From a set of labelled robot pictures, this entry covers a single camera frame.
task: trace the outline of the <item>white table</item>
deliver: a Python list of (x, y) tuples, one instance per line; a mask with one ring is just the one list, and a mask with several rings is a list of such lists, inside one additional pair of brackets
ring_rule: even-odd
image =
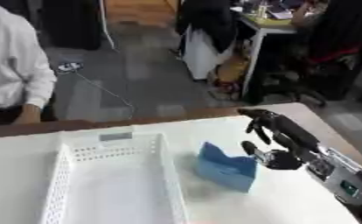
[[(343, 138), (301, 104), (268, 107), (280, 113), (289, 111), (291, 118), (315, 133), (323, 143), (340, 150), (344, 148), (344, 154), (351, 150)], [(245, 134), (248, 121), (246, 117), (229, 116), (136, 125), (127, 129), (166, 135), (181, 177), (190, 223), (357, 223), (329, 192), (302, 170), (271, 171), (259, 167), (249, 194), (233, 192), (196, 177), (192, 167), (204, 141), (217, 144), (233, 156), (244, 155), (240, 148), (242, 140), (253, 140), (260, 148), (268, 148), (256, 141), (256, 135)], [(119, 129), (122, 128), (82, 131), (95, 134)], [(0, 138), (0, 224), (38, 223), (57, 139), (57, 133)]]
[(259, 54), (263, 39), (267, 35), (294, 34), (296, 33), (296, 29), (290, 24), (288, 25), (259, 24), (256, 23), (254, 20), (245, 16), (240, 16), (240, 21), (256, 31), (252, 45), (251, 60), (248, 70), (245, 74), (246, 79), (244, 80), (242, 88), (242, 95), (245, 95), (248, 90), (249, 82), (252, 78), (252, 75), (254, 74), (254, 68), (256, 66), (257, 60), (259, 59)]

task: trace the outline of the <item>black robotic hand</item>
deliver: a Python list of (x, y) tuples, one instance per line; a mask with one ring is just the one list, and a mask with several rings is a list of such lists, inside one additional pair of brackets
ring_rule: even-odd
[(247, 126), (247, 133), (255, 131), (265, 144), (271, 144), (271, 139), (263, 128), (271, 130), (273, 140), (288, 149), (272, 150), (262, 153), (253, 143), (248, 141), (242, 143), (242, 147), (248, 155), (255, 155), (268, 168), (275, 170), (296, 170), (303, 163), (312, 161), (318, 153), (319, 141), (308, 131), (288, 119), (284, 115), (278, 115), (265, 109), (240, 108), (241, 115), (249, 116), (252, 122)]

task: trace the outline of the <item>white storage crate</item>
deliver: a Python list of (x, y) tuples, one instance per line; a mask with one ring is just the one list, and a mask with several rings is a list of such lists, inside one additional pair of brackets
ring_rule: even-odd
[(41, 224), (186, 223), (163, 135), (61, 139)]

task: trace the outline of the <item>robotic arm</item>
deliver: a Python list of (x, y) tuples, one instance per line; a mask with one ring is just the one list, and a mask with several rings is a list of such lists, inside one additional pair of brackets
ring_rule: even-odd
[[(340, 152), (322, 145), (315, 136), (284, 115), (264, 109), (239, 109), (252, 118), (247, 133), (255, 131), (265, 144), (272, 140), (286, 150), (262, 152), (248, 141), (242, 148), (257, 162), (274, 170), (297, 170), (305, 165), (312, 178), (333, 193), (362, 220), (362, 166)], [(272, 140), (265, 129), (273, 133)]]

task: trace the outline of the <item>blue sponge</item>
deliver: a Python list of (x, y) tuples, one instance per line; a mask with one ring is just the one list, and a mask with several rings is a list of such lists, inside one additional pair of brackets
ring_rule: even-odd
[(196, 172), (204, 179), (247, 193), (254, 182), (256, 169), (252, 157), (228, 157), (219, 147), (204, 143)]

